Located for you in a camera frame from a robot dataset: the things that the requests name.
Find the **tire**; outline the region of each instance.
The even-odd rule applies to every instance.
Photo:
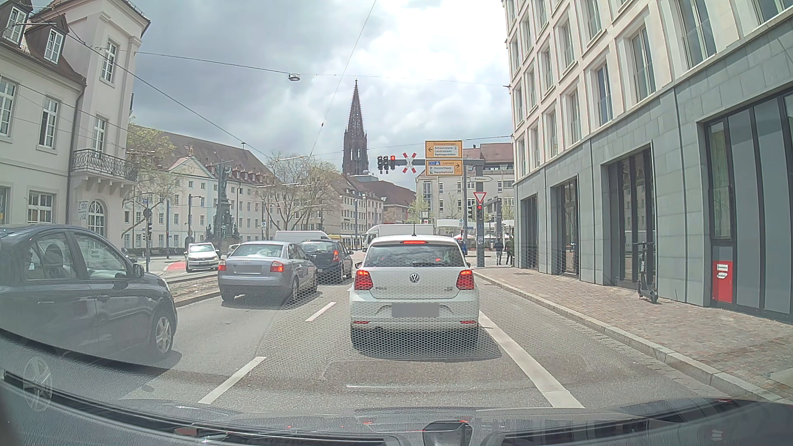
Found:
[[[166,310],[155,311],[154,322],[151,324],[149,350],[156,359],[165,359],[174,347],[174,317]]]

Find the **black car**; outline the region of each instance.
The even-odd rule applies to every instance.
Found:
[[[69,225],[0,225],[0,329],[60,351],[126,360],[171,350],[168,285]]]
[[[306,240],[300,243],[300,247],[316,265],[318,276],[329,277],[336,282],[352,277],[352,256],[343,243],[335,240]]]

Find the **curb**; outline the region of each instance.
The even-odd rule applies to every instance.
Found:
[[[180,306],[185,306],[191,303],[205,301],[206,299],[216,298],[217,296],[220,296],[219,290],[207,294],[201,294],[200,296],[193,296],[192,298],[187,298],[183,301],[177,301],[174,303],[174,306],[176,306],[176,308],[179,308]]]
[[[548,310],[554,311],[555,313],[559,313],[560,315],[567,317],[568,319],[586,325],[590,329],[594,329],[599,333],[609,336],[611,339],[617,340],[627,345],[628,347],[633,348],[634,350],[644,353],[647,356],[653,357],[661,361],[662,363],[665,363],[670,367],[683,372],[684,374],[692,377],[693,379],[696,379],[697,381],[703,384],[707,384],[708,386],[714,387],[715,389],[728,394],[730,397],[751,398],[751,399],[759,399],[761,401],[793,404],[793,402],[788,401],[787,399],[782,398],[777,394],[774,394],[761,387],[755,386],[754,384],[745,381],[744,379],[740,379],[728,373],[720,371],[715,367],[709,366],[705,363],[701,363],[698,360],[686,356],[682,353],[675,352],[671,348],[666,348],[663,345],[652,342],[651,340],[647,340],[643,337],[636,336],[633,333],[629,333],[623,329],[614,327],[613,325],[610,325],[606,322],[599,321],[594,317],[589,317],[585,314],[577,312],[576,310],[571,310],[566,306],[561,306],[556,302],[552,302],[548,299],[540,298],[539,296],[535,296],[531,293],[528,293],[524,290],[520,290],[519,288],[516,288],[512,285],[508,285],[499,280],[491,279],[481,274],[478,271],[474,271],[473,274],[479,277],[480,279],[487,280],[488,282],[498,286],[503,290],[509,291],[513,294],[517,294],[518,296],[525,298],[526,300],[532,301],[540,306],[547,308]]]

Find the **silver car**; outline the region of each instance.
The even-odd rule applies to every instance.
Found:
[[[224,301],[239,294],[291,301],[316,291],[316,266],[297,244],[248,241],[220,262],[217,284]]]
[[[191,243],[185,252],[185,271],[214,269],[220,264],[220,253],[211,243]]]

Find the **white building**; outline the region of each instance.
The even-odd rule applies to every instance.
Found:
[[[63,16],[19,25],[31,9],[29,0],[0,5],[0,225],[66,221],[71,122],[85,79],[60,51]]]

